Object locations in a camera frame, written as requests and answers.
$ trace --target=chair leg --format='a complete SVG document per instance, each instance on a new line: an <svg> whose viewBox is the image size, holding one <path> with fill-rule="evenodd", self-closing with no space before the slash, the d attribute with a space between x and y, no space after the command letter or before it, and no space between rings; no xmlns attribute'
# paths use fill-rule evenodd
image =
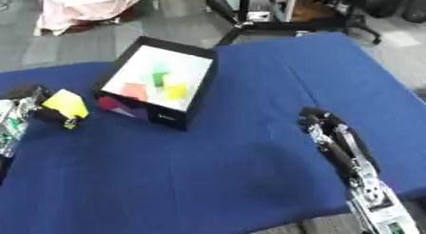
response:
<svg viewBox="0 0 426 234"><path fill-rule="evenodd" d="M362 24L362 23L351 24L347 28L361 29L373 34L375 36L375 39L373 40L373 44L375 45L378 45L381 42L381 34L375 31L374 29L371 29L365 24Z"/></svg>

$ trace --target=chair wheel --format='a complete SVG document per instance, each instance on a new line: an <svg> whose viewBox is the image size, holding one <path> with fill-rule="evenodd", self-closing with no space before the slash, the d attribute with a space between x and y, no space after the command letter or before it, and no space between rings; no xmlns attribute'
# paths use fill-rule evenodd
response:
<svg viewBox="0 0 426 234"><path fill-rule="evenodd" d="M374 41L373 41L373 44L374 45L378 45L378 44L380 44L381 43L381 38L376 38Z"/></svg>

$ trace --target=yellow block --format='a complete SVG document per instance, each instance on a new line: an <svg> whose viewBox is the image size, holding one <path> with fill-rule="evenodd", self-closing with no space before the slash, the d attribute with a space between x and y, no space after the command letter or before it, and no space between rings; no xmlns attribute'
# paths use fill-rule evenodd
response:
<svg viewBox="0 0 426 234"><path fill-rule="evenodd" d="M61 89L53 94L53 96L43 103L43 106L56 109L69 119L75 116L80 116L81 118L88 116L88 111L82 97L65 89Z"/></svg>
<svg viewBox="0 0 426 234"><path fill-rule="evenodd" d="M186 98L186 84L179 84L176 86L165 88L165 98L169 101L180 100Z"/></svg>

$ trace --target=orange block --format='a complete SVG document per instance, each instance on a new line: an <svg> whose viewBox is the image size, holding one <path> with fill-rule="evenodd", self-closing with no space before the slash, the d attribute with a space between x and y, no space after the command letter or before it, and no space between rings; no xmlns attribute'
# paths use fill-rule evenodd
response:
<svg viewBox="0 0 426 234"><path fill-rule="evenodd" d="M143 84L125 83L121 95L145 102L147 99L146 86Z"/></svg>

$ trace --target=table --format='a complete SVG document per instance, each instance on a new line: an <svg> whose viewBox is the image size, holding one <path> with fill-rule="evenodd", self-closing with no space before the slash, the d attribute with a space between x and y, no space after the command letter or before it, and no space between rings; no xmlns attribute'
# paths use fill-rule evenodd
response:
<svg viewBox="0 0 426 234"><path fill-rule="evenodd" d="M401 197L426 193L426 107L348 38L218 51L189 132L98 109L89 87L105 63L1 73L1 92L68 88L92 112L77 130L30 126L0 188L2 233L244 233L347 211L339 178L296 124L306 106L354 127Z"/></svg>

